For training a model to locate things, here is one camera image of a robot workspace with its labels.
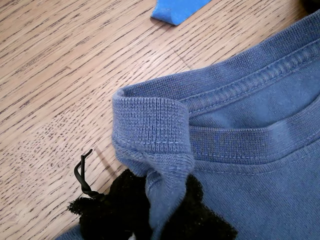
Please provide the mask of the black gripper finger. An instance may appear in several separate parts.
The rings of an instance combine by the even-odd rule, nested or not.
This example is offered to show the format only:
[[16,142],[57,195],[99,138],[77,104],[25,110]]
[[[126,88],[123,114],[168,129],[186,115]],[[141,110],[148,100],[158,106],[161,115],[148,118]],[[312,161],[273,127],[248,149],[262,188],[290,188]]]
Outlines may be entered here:
[[162,230],[163,240],[234,240],[237,230],[203,204],[201,183],[193,175],[186,180],[180,206]]
[[85,240],[149,240],[150,203],[145,193],[146,178],[123,171],[98,198],[79,197],[68,210],[79,215],[79,231]]

